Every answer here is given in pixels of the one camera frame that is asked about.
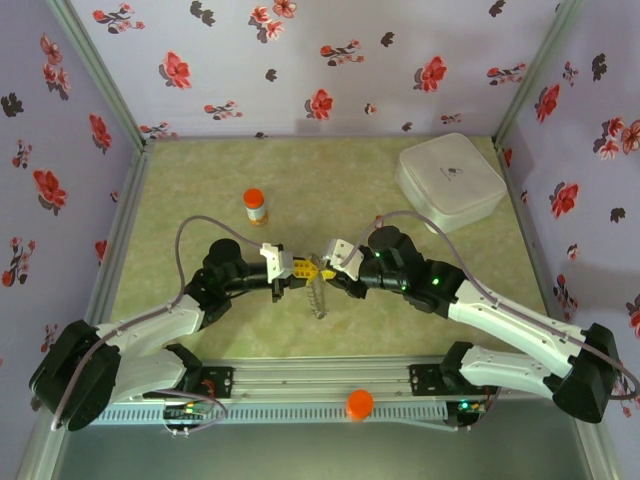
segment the red flower print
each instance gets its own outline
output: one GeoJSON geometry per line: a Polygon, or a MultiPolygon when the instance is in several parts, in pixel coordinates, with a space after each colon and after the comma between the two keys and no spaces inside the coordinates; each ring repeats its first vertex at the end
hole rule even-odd
{"type": "Polygon", "coordinates": [[[598,150],[598,153],[600,154],[600,158],[602,160],[613,160],[616,156],[616,153],[620,151],[620,147],[618,147],[618,144],[616,143],[615,140],[609,140],[607,141],[607,143],[605,143],[600,150],[598,150]]]}
{"type": "Polygon", "coordinates": [[[631,315],[631,320],[629,320],[629,326],[633,328],[636,334],[636,338],[640,339],[640,311],[634,312],[631,315]]]}
{"type": "Polygon", "coordinates": [[[635,152],[640,147],[640,120],[636,120],[629,128],[622,131],[622,151],[625,155],[635,152]]]}
{"type": "Polygon", "coordinates": [[[551,200],[551,211],[555,218],[559,218],[560,215],[569,213],[575,208],[579,191],[580,187],[575,183],[569,185],[565,185],[564,183],[558,184],[555,196],[552,195],[549,197],[551,200]]]}
{"type": "Polygon", "coordinates": [[[167,53],[167,57],[164,60],[164,70],[174,86],[180,90],[191,88],[191,83],[189,82],[189,76],[191,76],[189,64],[184,62],[182,58],[174,52],[167,53]]]}
{"type": "Polygon", "coordinates": [[[71,85],[69,85],[69,74],[65,72],[62,67],[58,70],[58,83],[60,84],[60,88],[65,92],[71,90],[71,85]]]}
{"type": "Polygon", "coordinates": [[[538,121],[544,122],[544,119],[558,106],[558,94],[560,93],[560,84],[556,84],[550,89],[545,87],[540,94],[539,103],[536,104],[536,112],[538,121]]]}
{"type": "Polygon", "coordinates": [[[273,11],[279,17],[293,18],[293,12],[296,11],[297,7],[295,3],[291,3],[289,0],[275,0],[273,11]]]}
{"type": "Polygon", "coordinates": [[[40,198],[45,202],[43,206],[47,204],[48,207],[45,208],[53,208],[57,215],[57,210],[66,205],[67,192],[60,188],[60,183],[51,170],[34,170],[33,179],[40,198]]]}
{"type": "Polygon", "coordinates": [[[422,90],[425,92],[436,92],[438,90],[438,82],[444,78],[446,72],[447,67],[442,57],[433,57],[433,60],[424,66],[420,74],[422,90]]]}
{"type": "Polygon", "coordinates": [[[56,81],[56,71],[51,67],[50,63],[45,63],[42,67],[42,73],[44,73],[44,81],[47,83],[54,83],[56,81]]]}
{"type": "Polygon", "coordinates": [[[609,135],[617,137],[620,130],[624,128],[624,123],[621,117],[612,118],[609,120],[609,135]]]}
{"type": "Polygon", "coordinates": [[[309,101],[309,109],[311,118],[318,120],[328,119],[329,110],[333,108],[333,98],[329,96],[324,88],[318,90],[309,101]]]}
{"type": "Polygon", "coordinates": [[[267,13],[267,7],[254,8],[253,12],[251,13],[251,16],[258,23],[267,23],[269,21],[269,14],[267,13]]]}
{"type": "Polygon", "coordinates": [[[62,61],[62,54],[58,49],[58,44],[49,40],[49,37],[44,33],[42,34],[42,37],[40,37],[40,48],[42,48],[42,51],[47,56],[47,60],[49,60],[51,65],[57,65],[62,61]]]}
{"type": "Polygon", "coordinates": [[[513,156],[513,150],[510,148],[507,148],[504,151],[504,161],[507,164],[507,168],[511,168],[511,157],[513,156]]]}
{"type": "Polygon", "coordinates": [[[100,242],[96,242],[96,256],[98,257],[98,264],[102,263],[104,259],[104,253],[107,250],[107,241],[102,240],[100,242]]]}
{"type": "Polygon", "coordinates": [[[91,132],[93,133],[93,140],[98,148],[102,150],[102,153],[106,153],[107,149],[111,146],[111,135],[107,133],[107,126],[102,120],[100,115],[91,113],[89,115],[89,122],[91,123],[91,132]]]}
{"type": "Polygon", "coordinates": [[[278,21],[267,23],[267,38],[269,38],[269,40],[277,40],[282,32],[284,32],[282,22],[278,21]]]}

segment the orange lid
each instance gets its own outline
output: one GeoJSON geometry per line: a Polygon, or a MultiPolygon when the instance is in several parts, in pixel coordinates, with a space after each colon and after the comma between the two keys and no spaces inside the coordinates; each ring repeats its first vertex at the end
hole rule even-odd
{"type": "Polygon", "coordinates": [[[264,204],[264,196],[257,188],[244,192],[244,204],[249,208],[260,208],[264,204]]]}
{"type": "Polygon", "coordinates": [[[373,397],[366,390],[356,390],[347,400],[347,415],[354,422],[361,422],[373,411],[373,397]]]}

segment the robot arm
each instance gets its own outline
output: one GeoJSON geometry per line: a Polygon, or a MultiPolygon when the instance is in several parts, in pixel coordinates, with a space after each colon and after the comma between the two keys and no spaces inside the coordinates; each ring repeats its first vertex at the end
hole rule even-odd
{"type": "MultiPolygon", "coordinates": [[[[474,326],[524,352],[492,352],[456,342],[439,367],[439,384],[452,391],[486,385],[527,391],[552,399],[581,420],[602,420],[617,371],[566,338],[500,306],[552,325],[618,360],[609,330],[594,324],[583,331],[488,291],[497,299],[491,303],[462,270],[445,262],[425,260],[411,239],[395,227],[376,230],[368,243],[369,247],[361,247],[344,264],[353,246],[339,239],[331,241],[322,271],[325,280],[355,298],[365,298],[369,288],[388,290],[420,311],[474,326]]],[[[194,392],[202,381],[202,364],[185,347],[170,342],[215,323],[229,310],[235,295],[270,289],[275,303],[286,288],[303,287],[310,280],[311,262],[294,258],[281,245],[263,244],[260,253],[264,262],[247,264],[234,240],[218,240],[178,303],[104,342],[80,374],[64,409],[61,420],[68,429],[83,428],[110,403],[133,396],[162,389],[194,392]]],[[[83,321],[65,328],[29,383],[49,410],[58,408],[79,360],[118,328],[119,324],[94,328],[83,321]]]]}
{"type": "Polygon", "coordinates": [[[154,309],[159,313],[126,330],[118,329],[127,321],[97,328],[81,320],[70,324],[32,376],[30,388],[55,411],[79,360],[116,330],[93,354],[69,398],[61,421],[70,431],[91,423],[111,403],[161,389],[194,391],[201,382],[202,363],[182,345],[170,342],[218,321],[235,295],[271,289],[275,303],[286,288],[307,283],[293,275],[294,257],[281,245],[265,243],[260,253],[264,262],[247,264],[237,242],[218,240],[175,305],[154,309]]]}
{"type": "Polygon", "coordinates": [[[456,342],[440,368],[452,386],[496,385],[550,398],[565,412],[587,422],[600,422],[617,372],[599,358],[567,341],[587,343],[618,360],[613,334],[593,324],[589,330],[558,322],[527,309],[486,288],[492,303],[473,286],[464,272],[445,262],[425,260],[411,239],[396,227],[382,227],[343,265],[353,246],[344,240],[329,244],[327,266],[337,272],[328,282],[355,298],[369,288],[402,295],[426,313],[471,325],[514,346],[524,354],[492,352],[456,342]],[[511,310],[523,313],[566,334],[559,337],[511,310]]]}

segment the gray cable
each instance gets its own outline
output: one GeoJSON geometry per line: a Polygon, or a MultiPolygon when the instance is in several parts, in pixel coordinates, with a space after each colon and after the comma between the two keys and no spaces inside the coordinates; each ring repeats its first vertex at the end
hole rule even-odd
{"type": "Polygon", "coordinates": [[[440,425],[437,423],[431,422],[422,422],[420,420],[410,420],[407,418],[398,418],[397,420],[392,420],[391,423],[400,423],[402,425],[413,425],[414,427],[421,428],[431,428],[433,430],[442,430],[443,432],[457,432],[458,427],[451,427],[449,425],[440,425]]]}
{"type": "Polygon", "coordinates": [[[185,219],[181,224],[180,227],[178,227],[178,232],[176,233],[176,238],[173,244],[173,251],[174,251],[174,255],[175,255],[175,260],[176,260],[176,266],[178,267],[178,275],[180,276],[180,292],[178,293],[178,295],[176,296],[176,298],[171,302],[171,304],[168,307],[161,307],[158,308],[156,310],[153,310],[149,313],[146,313],[145,315],[142,315],[140,317],[136,317],[132,320],[129,320],[128,322],[123,323],[122,325],[119,325],[118,327],[114,328],[113,330],[111,330],[109,333],[107,333],[104,337],[102,337],[100,340],[98,340],[96,343],[94,343],[91,348],[87,351],[87,353],[84,354],[84,356],[82,357],[82,360],[80,360],[80,363],[78,363],[78,366],[76,367],[75,371],[73,372],[73,375],[71,376],[71,379],[69,380],[69,383],[67,384],[67,388],[65,388],[64,393],[62,394],[62,397],[60,398],[60,402],[58,403],[58,407],[56,408],[56,411],[53,415],[53,421],[51,422],[51,430],[52,431],[56,431],[58,428],[60,428],[61,426],[61,422],[60,419],[62,418],[62,414],[64,413],[64,409],[67,406],[67,403],[69,402],[69,398],[71,397],[71,394],[73,393],[73,389],[75,388],[76,384],[78,383],[78,378],[80,378],[80,374],[82,373],[82,371],[84,370],[84,368],[86,367],[87,363],[89,363],[89,360],[91,360],[91,357],[93,356],[94,353],[96,353],[96,351],[105,343],[107,343],[109,340],[111,340],[113,337],[115,337],[116,335],[118,335],[119,332],[123,332],[135,325],[138,325],[139,323],[144,322],[145,320],[149,320],[151,318],[157,317],[158,315],[162,315],[165,312],[168,312],[170,309],[172,309],[173,307],[175,307],[178,303],[180,303],[180,300],[182,300],[182,297],[184,296],[184,287],[186,285],[186,280],[185,280],[185,276],[184,276],[184,269],[182,268],[182,261],[180,260],[180,239],[182,238],[182,232],[184,230],[184,228],[191,223],[194,220],[204,220],[207,221],[209,223],[213,223],[214,225],[219,226],[220,228],[222,228],[223,230],[226,230],[227,232],[229,232],[231,235],[233,235],[234,237],[236,237],[238,240],[242,240],[243,242],[251,245],[252,247],[255,248],[262,248],[262,245],[260,245],[259,243],[253,242],[251,240],[249,240],[246,237],[243,237],[242,235],[240,235],[238,232],[236,232],[235,230],[233,230],[231,227],[228,227],[227,225],[225,225],[224,223],[220,222],[219,220],[216,220],[215,218],[211,218],[211,217],[207,217],[205,215],[193,215],[187,219],[185,219]]]}
{"type": "Polygon", "coordinates": [[[393,218],[393,217],[398,217],[398,216],[401,216],[401,215],[408,216],[408,217],[414,217],[414,218],[417,218],[418,220],[422,220],[427,225],[429,225],[431,228],[433,228],[438,233],[438,235],[440,235],[442,237],[442,239],[445,241],[445,243],[447,244],[447,246],[449,247],[449,249],[453,253],[454,257],[458,261],[458,265],[460,265],[460,268],[462,269],[464,274],[467,276],[467,279],[469,280],[471,285],[473,285],[473,287],[478,291],[478,293],[480,293],[480,295],[484,296],[487,300],[489,300],[495,307],[499,308],[500,310],[503,310],[504,312],[509,313],[510,315],[514,315],[514,316],[516,316],[518,318],[521,318],[525,322],[531,323],[531,324],[535,325],[536,327],[541,328],[541,329],[549,332],[552,335],[555,335],[557,337],[562,338],[563,340],[566,338],[566,340],[568,342],[570,342],[571,344],[579,347],[580,349],[586,350],[587,352],[591,353],[592,355],[595,355],[599,359],[601,359],[601,360],[605,361],[606,363],[608,363],[609,365],[611,365],[618,372],[622,373],[629,380],[631,380],[631,382],[633,383],[633,385],[635,387],[633,392],[625,394],[625,395],[609,395],[609,399],[610,400],[632,400],[632,399],[636,398],[638,395],[640,395],[640,381],[621,362],[618,362],[618,361],[614,360],[609,355],[605,355],[600,350],[592,347],[591,345],[588,345],[588,344],[586,344],[586,343],[584,343],[584,342],[582,342],[582,341],[580,341],[580,340],[578,340],[576,338],[573,338],[571,336],[567,336],[564,332],[561,332],[560,330],[558,330],[556,328],[553,328],[553,327],[551,327],[549,325],[544,324],[543,322],[540,322],[539,320],[537,320],[535,318],[530,317],[526,313],[520,312],[520,311],[516,310],[515,308],[512,308],[512,307],[510,307],[508,305],[505,305],[503,303],[500,303],[498,301],[498,299],[496,297],[494,297],[493,295],[491,295],[487,291],[487,289],[485,289],[480,284],[480,282],[478,282],[478,280],[476,280],[476,278],[471,274],[471,272],[469,271],[469,268],[464,263],[464,260],[462,260],[462,257],[460,256],[460,254],[458,253],[456,248],[453,246],[453,243],[451,243],[451,240],[449,239],[449,237],[447,237],[447,235],[435,223],[433,223],[431,220],[429,220],[424,215],[420,215],[418,212],[414,212],[414,211],[411,211],[411,210],[398,210],[398,211],[387,213],[385,215],[382,215],[381,217],[376,218],[373,222],[371,222],[371,224],[369,224],[369,226],[364,230],[364,232],[362,232],[362,235],[360,235],[360,238],[358,239],[358,241],[356,242],[355,246],[353,247],[353,250],[351,250],[349,255],[347,255],[347,258],[345,258],[345,260],[340,264],[340,266],[341,267],[346,267],[349,264],[349,262],[351,261],[353,256],[358,251],[358,248],[360,247],[360,245],[364,245],[365,240],[371,234],[371,232],[373,232],[373,230],[376,228],[376,225],[378,225],[380,222],[383,222],[383,221],[385,221],[387,219],[390,219],[390,218],[393,218]]]}
{"type": "Polygon", "coordinates": [[[209,428],[213,425],[215,425],[216,423],[220,423],[222,420],[224,420],[225,418],[227,418],[229,416],[229,411],[227,410],[227,407],[225,407],[223,405],[223,403],[216,399],[216,398],[212,398],[212,397],[207,397],[205,395],[198,395],[197,393],[187,393],[187,392],[181,392],[180,390],[156,390],[156,393],[162,393],[164,395],[173,395],[174,397],[183,397],[183,398],[192,398],[194,400],[200,400],[203,402],[208,402],[211,404],[212,407],[212,411],[209,412],[210,415],[213,416],[213,407],[214,406],[218,406],[222,409],[222,415],[219,417],[213,417],[213,419],[207,423],[203,423],[201,425],[198,425],[196,427],[191,427],[191,428],[187,428],[186,431],[180,431],[180,430],[171,430],[167,424],[165,423],[164,426],[167,428],[167,430],[169,430],[171,433],[173,433],[174,435],[182,435],[182,436],[188,436],[190,433],[194,433],[194,432],[198,432],[200,430],[204,430],[205,428],[209,428]]]}

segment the purple wall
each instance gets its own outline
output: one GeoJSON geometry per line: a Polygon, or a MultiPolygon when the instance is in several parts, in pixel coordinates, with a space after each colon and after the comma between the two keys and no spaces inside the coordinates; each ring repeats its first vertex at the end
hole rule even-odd
{"type": "MultiPolygon", "coordinates": [[[[610,328],[636,375],[639,15],[636,0],[587,2],[505,142],[559,309],[577,324],[610,328]]],[[[621,391],[629,387],[619,385],[621,391]]],[[[606,420],[628,478],[637,478],[640,402],[612,401],[606,420]]]]}
{"type": "Polygon", "coordinates": [[[85,314],[134,147],[43,0],[3,3],[0,51],[0,478],[9,479],[37,415],[29,378],[85,314]]]}

